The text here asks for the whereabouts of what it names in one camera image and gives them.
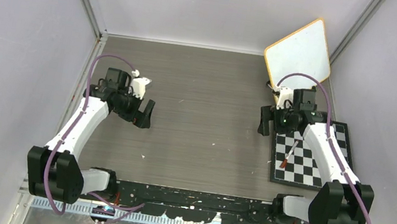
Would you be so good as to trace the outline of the white red whiteboard marker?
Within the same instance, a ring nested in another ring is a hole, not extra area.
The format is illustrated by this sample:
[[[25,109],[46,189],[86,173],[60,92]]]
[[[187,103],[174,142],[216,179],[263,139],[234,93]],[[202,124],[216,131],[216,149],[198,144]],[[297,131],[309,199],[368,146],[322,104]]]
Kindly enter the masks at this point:
[[[280,164],[280,168],[282,169],[286,169],[286,166],[290,160],[290,157],[292,157],[292,155],[294,154],[297,146],[299,145],[299,140],[295,140],[294,144],[291,146],[291,149],[289,149],[289,151],[285,154],[285,158],[282,161],[282,163]]]

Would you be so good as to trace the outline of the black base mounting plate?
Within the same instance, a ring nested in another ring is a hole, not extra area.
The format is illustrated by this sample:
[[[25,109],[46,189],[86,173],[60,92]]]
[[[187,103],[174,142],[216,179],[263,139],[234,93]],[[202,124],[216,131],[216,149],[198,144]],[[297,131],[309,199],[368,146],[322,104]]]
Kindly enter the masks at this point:
[[[96,194],[124,208],[143,204],[139,212],[144,215],[186,222],[210,223],[217,218],[221,224],[307,224],[278,214],[271,202],[141,182],[119,180]]]

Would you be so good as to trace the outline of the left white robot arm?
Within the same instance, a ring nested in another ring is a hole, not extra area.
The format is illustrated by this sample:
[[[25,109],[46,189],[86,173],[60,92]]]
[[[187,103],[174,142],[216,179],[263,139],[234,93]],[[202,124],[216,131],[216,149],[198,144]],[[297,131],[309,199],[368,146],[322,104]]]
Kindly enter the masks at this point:
[[[60,203],[75,203],[81,195],[91,192],[102,201],[111,201],[117,194],[114,171],[100,167],[81,170],[78,157],[90,136],[114,113],[138,128],[150,128],[155,102],[140,106],[152,80],[109,68],[106,76],[91,84],[79,107],[62,130],[45,146],[33,146],[27,157],[28,190],[34,196],[50,197]]]

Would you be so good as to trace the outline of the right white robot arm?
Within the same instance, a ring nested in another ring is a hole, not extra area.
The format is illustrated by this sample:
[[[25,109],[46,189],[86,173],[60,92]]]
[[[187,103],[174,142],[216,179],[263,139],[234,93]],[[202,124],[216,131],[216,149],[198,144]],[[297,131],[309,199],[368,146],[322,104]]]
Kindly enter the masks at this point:
[[[322,187],[313,199],[278,194],[271,220],[287,224],[298,219],[309,224],[366,224],[374,201],[370,185],[361,184],[338,145],[336,130],[326,112],[318,111],[315,88],[273,88],[275,105],[261,108],[258,133],[268,136],[299,134],[311,151]]]

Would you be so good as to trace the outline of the yellow framed whiteboard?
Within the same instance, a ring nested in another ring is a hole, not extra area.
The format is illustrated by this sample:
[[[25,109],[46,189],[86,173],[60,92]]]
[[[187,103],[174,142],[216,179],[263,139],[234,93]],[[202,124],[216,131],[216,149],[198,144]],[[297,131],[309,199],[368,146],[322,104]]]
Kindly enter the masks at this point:
[[[318,18],[265,48],[263,57],[275,103],[276,88],[309,89],[316,85],[302,73],[320,83],[329,78],[331,64],[325,28],[324,19]]]

